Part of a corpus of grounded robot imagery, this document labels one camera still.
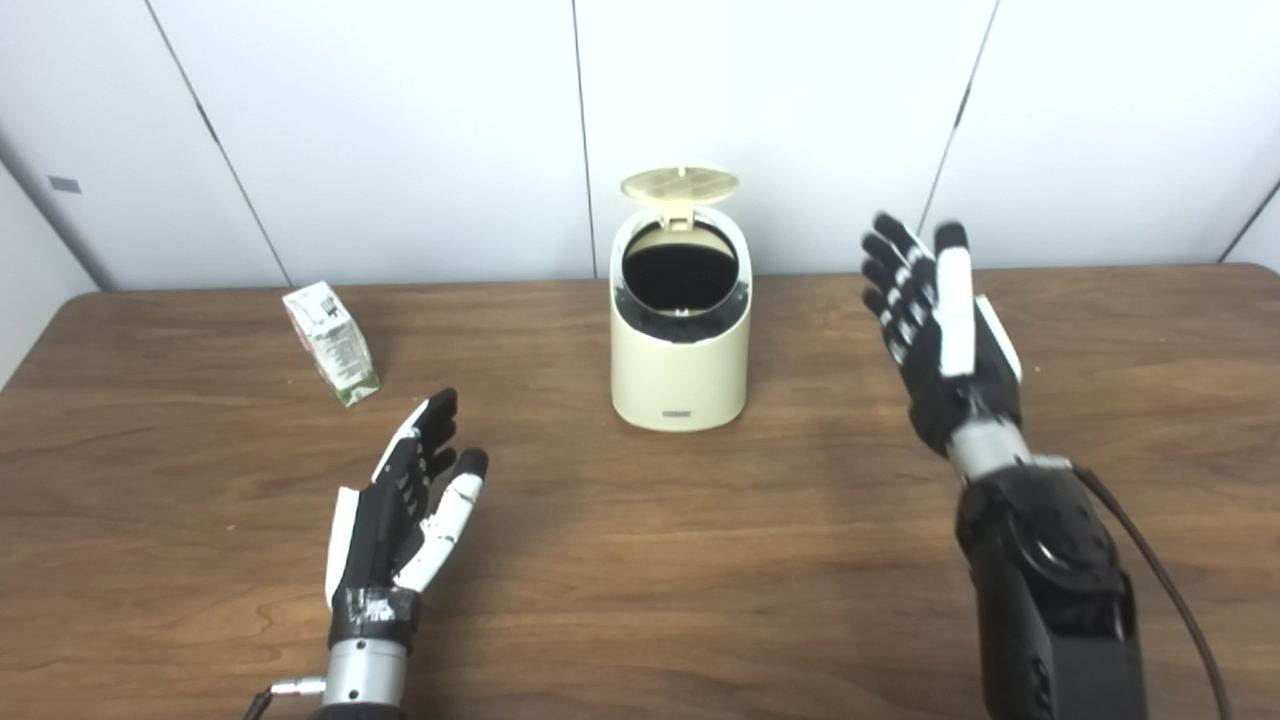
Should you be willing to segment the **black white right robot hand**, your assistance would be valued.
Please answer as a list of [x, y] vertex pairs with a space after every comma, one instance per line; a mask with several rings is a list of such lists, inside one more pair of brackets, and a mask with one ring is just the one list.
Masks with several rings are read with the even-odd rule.
[[899, 368], [919, 439], [945, 456], [969, 423], [1019, 427], [1020, 359], [989, 300], [975, 292], [964, 225], [937, 225], [925, 243], [882, 211], [861, 247], [869, 283], [861, 301]]

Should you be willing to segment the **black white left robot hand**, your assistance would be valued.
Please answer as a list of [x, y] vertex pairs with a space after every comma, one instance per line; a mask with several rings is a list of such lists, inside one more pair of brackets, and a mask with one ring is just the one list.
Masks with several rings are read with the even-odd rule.
[[479, 501], [489, 457], [457, 452], [458, 393], [424, 400], [388, 441], [370, 482], [335, 501], [324, 593], [329, 648], [347, 641], [413, 647], [420, 600], [457, 546]]

